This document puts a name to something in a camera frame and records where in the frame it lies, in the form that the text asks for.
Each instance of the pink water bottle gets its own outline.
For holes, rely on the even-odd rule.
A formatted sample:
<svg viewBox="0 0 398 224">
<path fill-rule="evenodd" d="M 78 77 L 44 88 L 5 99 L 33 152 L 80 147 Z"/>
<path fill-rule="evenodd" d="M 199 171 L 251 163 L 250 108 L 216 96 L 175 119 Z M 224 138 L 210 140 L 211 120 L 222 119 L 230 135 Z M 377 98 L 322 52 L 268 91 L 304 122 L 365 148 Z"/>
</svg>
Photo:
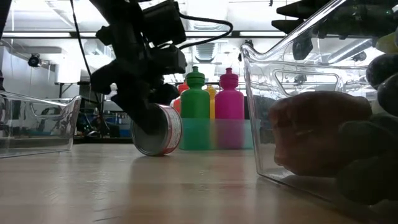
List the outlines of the pink water bottle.
<svg viewBox="0 0 398 224">
<path fill-rule="evenodd" d="M 244 145 L 244 96 L 236 90 L 239 76 L 227 68 L 220 77 L 223 88 L 215 98 L 217 141 L 220 149 L 241 149 Z"/>
</svg>

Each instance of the black cable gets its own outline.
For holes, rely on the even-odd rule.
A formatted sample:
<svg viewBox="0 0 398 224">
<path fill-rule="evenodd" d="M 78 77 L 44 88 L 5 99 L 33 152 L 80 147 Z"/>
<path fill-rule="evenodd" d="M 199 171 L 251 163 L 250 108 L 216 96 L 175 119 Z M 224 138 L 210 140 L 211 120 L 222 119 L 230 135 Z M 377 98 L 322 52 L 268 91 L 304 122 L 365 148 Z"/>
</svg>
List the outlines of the black cable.
<svg viewBox="0 0 398 224">
<path fill-rule="evenodd" d="M 79 25 L 77 24 L 77 19 L 76 19 L 76 14 L 75 14 L 75 5 L 73 4 L 73 0 L 70 0 L 70 5 L 72 7 L 72 16 L 73 16 L 73 21 L 75 23 L 76 35 L 77 35 L 77 39 L 79 41 L 81 54 L 83 55 L 83 60 L 85 61 L 85 65 L 86 65 L 86 69 L 87 69 L 87 72 L 88 72 L 88 76 L 91 78 L 90 66 L 88 66 L 85 50 L 84 50 L 83 44 L 81 42 L 80 30 L 79 30 Z M 95 100 L 98 102 L 98 104 L 100 104 L 101 103 L 100 102 L 100 98 L 98 98 L 97 93 L 94 92 L 94 95 L 95 95 Z"/>
<path fill-rule="evenodd" d="M 232 23 L 230 23 L 228 21 L 222 21 L 222 20 L 218 20 L 218 19 L 201 18 L 201 17 L 195 17 L 195 16 L 187 16 L 187 15 L 181 14 L 181 12 L 178 12 L 178 13 L 180 14 L 180 17 L 184 18 L 184 19 L 189 19 L 189 20 L 193 20 L 193 21 L 201 21 L 201 22 L 213 22 L 213 23 L 223 24 L 223 25 L 229 26 L 229 31 L 225 32 L 224 34 L 221 34 L 221 35 L 219 35 L 217 37 L 209 38 L 207 40 L 201 40 L 201 41 L 194 42 L 194 43 L 184 44 L 184 45 L 182 45 L 180 47 L 180 50 L 182 50 L 184 48 L 187 48 L 187 47 L 192 47 L 192 46 L 195 46 L 195 45 L 205 44 L 205 43 L 209 43 L 209 42 L 214 41 L 214 40 L 221 39 L 223 37 L 228 36 L 230 33 L 232 33 L 232 30 L 234 29 L 234 26 L 232 25 Z"/>
</svg>

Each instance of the plastic squeeze bottle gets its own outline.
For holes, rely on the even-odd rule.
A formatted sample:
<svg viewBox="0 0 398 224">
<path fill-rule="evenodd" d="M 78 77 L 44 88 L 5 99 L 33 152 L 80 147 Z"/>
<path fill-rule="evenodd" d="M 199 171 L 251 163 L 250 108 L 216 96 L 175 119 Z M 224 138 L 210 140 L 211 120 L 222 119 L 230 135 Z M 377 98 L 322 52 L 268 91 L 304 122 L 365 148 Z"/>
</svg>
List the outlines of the plastic squeeze bottle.
<svg viewBox="0 0 398 224">
<path fill-rule="evenodd" d="M 211 85 L 207 85 L 206 91 L 210 94 L 210 119 L 215 118 L 215 97 L 217 94 L 216 89 L 214 89 Z"/>
<path fill-rule="evenodd" d="M 244 145 L 244 95 L 236 90 L 238 85 L 239 76 L 227 68 L 220 77 L 223 90 L 215 98 L 219 149 L 241 149 Z"/>
<path fill-rule="evenodd" d="M 189 90 L 181 94 L 183 138 L 180 149 L 209 150 L 210 144 L 210 95 L 202 90 L 205 75 L 193 67 L 185 77 Z"/>
<path fill-rule="evenodd" d="M 189 90 L 189 86 L 187 85 L 186 82 L 184 82 L 181 85 L 177 86 L 178 91 L 180 92 L 180 94 L 182 94 L 183 91 L 185 90 Z M 172 106 L 174 107 L 174 109 L 181 114 L 181 96 L 179 96 L 177 99 L 175 99 L 172 103 Z"/>
</svg>

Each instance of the security camera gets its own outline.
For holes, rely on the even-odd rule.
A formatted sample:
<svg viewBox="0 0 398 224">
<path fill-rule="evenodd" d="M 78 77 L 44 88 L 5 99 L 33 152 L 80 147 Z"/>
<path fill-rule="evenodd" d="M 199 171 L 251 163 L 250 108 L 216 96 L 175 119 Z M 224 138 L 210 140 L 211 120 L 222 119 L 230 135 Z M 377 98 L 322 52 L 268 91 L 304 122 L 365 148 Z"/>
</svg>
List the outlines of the security camera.
<svg viewBox="0 0 398 224">
<path fill-rule="evenodd" d="M 33 68 L 39 68 L 42 66 L 42 60 L 40 59 L 39 54 L 32 54 L 30 59 L 27 61 L 27 64 Z"/>
</svg>

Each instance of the yellow water bottle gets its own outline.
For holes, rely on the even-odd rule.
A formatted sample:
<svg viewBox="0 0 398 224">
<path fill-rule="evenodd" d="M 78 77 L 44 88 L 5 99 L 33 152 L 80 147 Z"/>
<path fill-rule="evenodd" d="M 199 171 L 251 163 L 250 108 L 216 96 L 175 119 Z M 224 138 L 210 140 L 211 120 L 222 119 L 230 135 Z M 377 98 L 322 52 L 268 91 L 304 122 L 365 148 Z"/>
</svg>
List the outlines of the yellow water bottle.
<svg viewBox="0 0 398 224">
<path fill-rule="evenodd" d="M 210 119 L 215 118 L 215 97 L 216 97 L 216 89 L 214 89 L 211 85 L 207 85 L 206 91 L 210 94 Z"/>
</svg>

